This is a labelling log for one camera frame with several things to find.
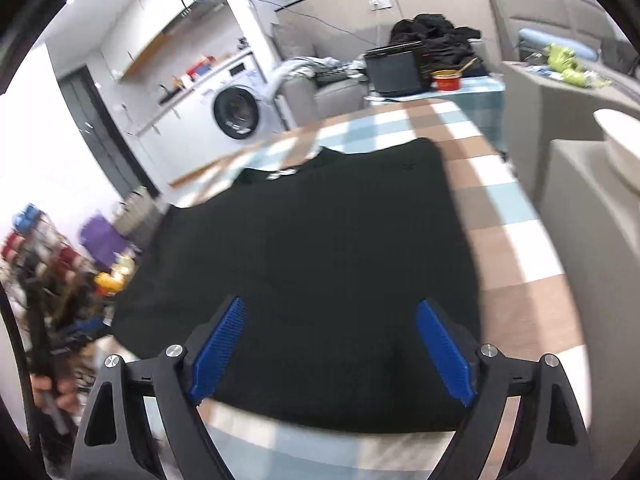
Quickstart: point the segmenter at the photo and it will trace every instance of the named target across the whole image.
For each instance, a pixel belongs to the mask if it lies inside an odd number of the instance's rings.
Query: purple bag
[[[116,262],[115,253],[121,253],[128,246],[127,241],[101,214],[84,224],[80,230],[80,243],[91,254],[96,266],[105,270],[111,269]]]

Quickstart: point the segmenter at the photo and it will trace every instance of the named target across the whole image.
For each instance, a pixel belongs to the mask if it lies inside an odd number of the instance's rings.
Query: washing machine door
[[[232,139],[251,137],[260,124],[258,100],[247,88],[225,88],[213,100],[212,112],[219,128]]]

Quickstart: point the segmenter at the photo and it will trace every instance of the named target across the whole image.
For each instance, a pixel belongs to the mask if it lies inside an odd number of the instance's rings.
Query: blue gripper pad
[[[426,300],[418,304],[415,317],[418,332],[449,395],[459,399],[465,406],[469,406],[476,396],[474,366],[465,358],[463,351],[454,340],[453,336],[456,334],[450,333],[446,328],[447,324],[451,328],[452,323],[448,320],[443,322],[435,309],[443,317],[444,313],[438,307],[434,309],[434,306],[434,303],[430,304]]]
[[[236,348],[244,329],[246,307],[240,298],[234,298],[228,308],[194,330],[186,345],[189,352],[198,348],[195,359],[186,359],[191,365],[191,384],[188,396],[195,405],[213,395],[226,365]]]

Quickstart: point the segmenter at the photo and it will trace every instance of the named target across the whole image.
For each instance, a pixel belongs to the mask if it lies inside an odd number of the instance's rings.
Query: power outlet
[[[393,7],[389,0],[369,0],[371,10],[390,9]]]

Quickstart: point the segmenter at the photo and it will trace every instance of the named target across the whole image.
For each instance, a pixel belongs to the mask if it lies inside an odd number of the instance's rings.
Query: white bowl
[[[617,110],[593,113],[605,134],[605,150],[618,174],[640,193],[640,121]]]

